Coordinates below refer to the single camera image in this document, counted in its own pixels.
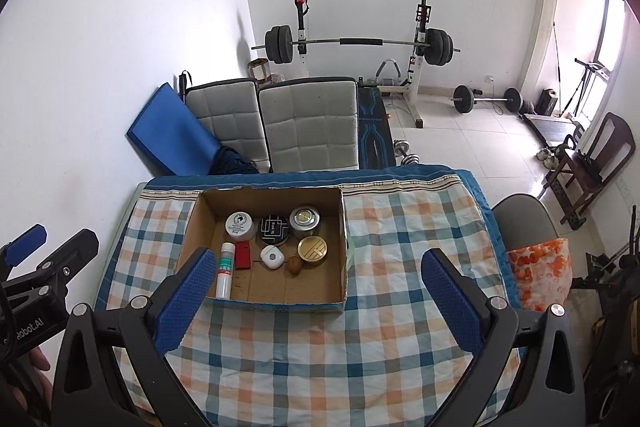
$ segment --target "blue gripper pad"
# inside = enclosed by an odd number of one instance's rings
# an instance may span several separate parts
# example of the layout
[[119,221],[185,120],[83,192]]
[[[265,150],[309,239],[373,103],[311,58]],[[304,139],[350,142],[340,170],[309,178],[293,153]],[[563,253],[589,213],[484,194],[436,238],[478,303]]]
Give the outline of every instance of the blue gripper pad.
[[420,273],[460,349],[477,356],[484,343],[480,317],[433,251],[423,254]]
[[4,250],[4,262],[8,266],[18,266],[39,247],[45,244],[47,231],[42,225],[33,225],[18,239],[13,240]]
[[180,346],[215,276],[216,258],[205,250],[156,318],[154,344],[160,355]]

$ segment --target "black bag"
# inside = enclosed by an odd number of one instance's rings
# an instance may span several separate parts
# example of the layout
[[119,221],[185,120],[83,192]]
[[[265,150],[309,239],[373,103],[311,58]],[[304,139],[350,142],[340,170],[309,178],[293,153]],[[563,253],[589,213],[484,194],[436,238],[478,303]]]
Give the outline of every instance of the black bag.
[[259,172],[253,163],[239,155],[236,150],[223,145],[216,152],[209,169],[209,176],[222,174],[259,174]]

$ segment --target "screw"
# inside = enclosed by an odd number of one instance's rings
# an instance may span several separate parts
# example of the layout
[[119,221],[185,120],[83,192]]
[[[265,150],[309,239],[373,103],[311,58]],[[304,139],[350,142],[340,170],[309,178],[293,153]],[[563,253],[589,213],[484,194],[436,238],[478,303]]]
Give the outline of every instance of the screw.
[[80,303],[76,305],[72,313],[78,316],[84,315],[86,313],[86,304]]
[[562,317],[564,315],[564,308],[560,304],[551,304],[551,312],[556,317]]
[[138,295],[131,299],[131,307],[140,310],[146,306],[148,299],[144,295]]
[[507,301],[502,297],[491,297],[491,300],[489,302],[491,306],[497,310],[503,310],[507,307]]

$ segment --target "barbell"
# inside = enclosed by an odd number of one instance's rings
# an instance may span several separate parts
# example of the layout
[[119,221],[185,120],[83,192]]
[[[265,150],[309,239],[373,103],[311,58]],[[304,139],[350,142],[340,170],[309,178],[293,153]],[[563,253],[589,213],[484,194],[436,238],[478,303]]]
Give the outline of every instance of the barbell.
[[470,112],[477,102],[504,102],[504,107],[511,112],[518,112],[522,107],[522,95],[515,87],[510,87],[504,92],[503,98],[476,98],[476,94],[482,94],[479,89],[471,89],[466,86],[458,86],[453,92],[453,105],[458,112]]
[[428,28],[425,42],[411,41],[390,41],[385,39],[365,39],[365,38],[340,38],[340,39],[313,39],[308,41],[294,41],[291,36],[291,28],[285,26],[274,26],[264,35],[264,45],[254,46],[252,50],[264,49],[267,58],[276,64],[289,64],[293,61],[293,46],[298,44],[340,44],[341,46],[352,44],[359,46],[382,46],[383,44],[400,44],[403,46],[413,46],[416,54],[433,66],[444,66],[448,64],[453,52],[460,52],[453,47],[453,39],[444,30]]

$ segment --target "power outlet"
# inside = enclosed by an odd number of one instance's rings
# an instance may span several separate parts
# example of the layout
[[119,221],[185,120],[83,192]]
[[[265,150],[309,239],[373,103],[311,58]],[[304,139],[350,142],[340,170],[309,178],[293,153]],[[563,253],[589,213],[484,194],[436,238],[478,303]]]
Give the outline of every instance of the power outlet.
[[616,187],[620,191],[620,195],[622,195],[622,199],[625,200],[626,207],[628,208],[629,214],[630,214],[631,209],[634,206],[634,197],[631,194],[631,190],[629,190],[629,187],[626,185],[626,182],[624,181],[622,176],[620,176],[616,180]]

